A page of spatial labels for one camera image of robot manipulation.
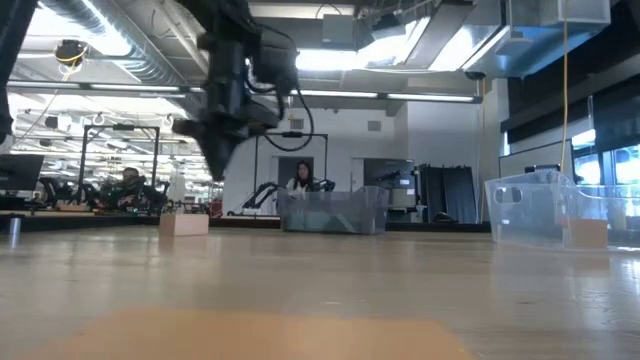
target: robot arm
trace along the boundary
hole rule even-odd
[[[285,96],[298,87],[295,66],[297,50],[263,41],[263,29],[255,22],[245,0],[177,0],[205,29],[198,47],[210,53],[207,82],[207,107],[197,121],[175,122],[173,130],[194,137],[204,154],[211,175],[222,179],[229,159],[245,139],[265,134],[284,117]],[[251,85],[249,67],[260,83],[269,89]],[[251,92],[275,91],[280,105],[274,114],[251,99]]]

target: monitor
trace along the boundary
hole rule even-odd
[[[0,190],[33,191],[44,155],[0,155]]]

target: clear plastic bin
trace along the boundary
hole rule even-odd
[[[385,231],[389,191],[365,186],[356,192],[278,192],[284,231],[379,234]]]
[[[640,249],[639,186],[576,186],[559,172],[487,181],[493,240],[560,249]]]

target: ceiling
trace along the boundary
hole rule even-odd
[[[159,5],[165,0],[100,0],[100,4],[113,6],[119,11],[118,24],[125,24],[129,32],[136,32],[150,52],[157,53],[161,61],[166,62],[168,68],[178,74],[183,83],[194,86],[200,85],[206,74],[202,63],[196,58],[207,59],[208,55],[188,50],[185,42],[176,35],[175,28],[168,25],[167,19],[160,14]],[[336,0],[333,5],[344,15],[358,14],[360,18],[367,16],[374,18],[377,14],[388,13],[398,9],[407,10],[406,21],[411,17],[418,17],[418,11],[426,14],[425,8],[433,1],[395,1],[384,0]],[[469,26],[482,26],[486,22],[486,14],[495,9],[500,0],[478,0],[475,10],[468,17]],[[324,15],[335,14],[333,6],[321,5],[317,2],[306,0],[258,0],[250,2],[251,10],[258,22],[276,27],[291,35],[297,43],[298,49],[319,49],[323,46],[323,20]],[[203,32],[200,24],[183,8],[178,7],[180,17],[171,18],[174,24],[193,46],[195,36]],[[20,58],[14,68],[12,78],[16,80],[42,80],[61,81],[68,68],[62,67],[52,56],[52,49],[60,44],[63,39],[77,39],[87,41],[82,29],[76,24],[70,24],[64,18],[52,16],[50,12],[38,10],[26,37]],[[113,84],[138,84],[138,79],[123,70],[121,62],[114,59],[104,59],[100,51],[91,44],[94,49],[87,55],[79,71],[69,76],[68,81],[90,83]],[[340,90],[340,91],[368,91],[387,93],[435,93],[452,95],[477,95],[477,83],[469,80],[462,72],[428,72],[424,68],[410,67],[405,71],[397,71],[397,67],[378,67],[375,69],[356,70],[300,70],[301,87],[310,90]],[[199,149],[191,139],[172,134],[167,123],[176,117],[185,116],[185,109],[179,101],[170,98],[132,97],[131,94],[86,93],[67,95],[63,92],[34,93],[33,91],[13,90],[11,95],[11,107],[17,116],[16,139],[18,143],[14,151],[41,151],[46,152],[52,173],[77,177],[78,158],[81,149],[82,125],[96,122],[96,115],[102,114],[105,124],[132,123],[144,126],[160,126],[161,163],[159,174],[161,178],[168,177],[176,172],[176,163],[182,163],[179,171],[185,172],[191,182],[207,181],[209,178]],[[401,107],[401,101],[365,100],[331,97],[314,97],[307,99],[307,103],[313,108],[328,109],[377,109],[385,110],[393,116]],[[58,129],[48,128],[44,124],[47,116],[58,116],[59,122],[69,122],[71,125]],[[151,140],[140,130],[122,134],[117,131],[105,130],[101,136],[96,137],[88,151],[95,153],[89,156],[91,171],[90,178],[108,177],[109,174],[121,170],[125,166],[136,165],[149,174],[151,167],[149,161],[138,161],[134,155],[149,157],[153,150]],[[41,144],[41,140],[49,137],[53,144]],[[114,150],[106,146],[107,140],[116,141],[123,138],[135,138],[140,140],[135,145],[129,144],[126,150]],[[101,159],[113,158],[116,155],[122,160],[101,161]],[[182,158],[170,155],[181,155]],[[61,165],[58,160],[65,159]]]

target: ceiling duct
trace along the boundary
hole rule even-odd
[[[476,0],[442,0],[409,54],[406,65],[429,68],[458,33],[475,4]]]
[[[508,26],[488,39],[463,70],[492,77],[524,77],[564,55],[565,3],[569,51],[611,23],[610,0],[511,0]]]
[[[123,43],[127,54],[117,54],[116,64],[145,85],[187,85],[182,76],[169,64],[160,51],[149,41],[135,23],[113,0],[40,0],[42,6],[58,16],[84,28],[90,35],[90,43]],[[201,107],[201,95],[189,94],[170,101],[196,116]]]

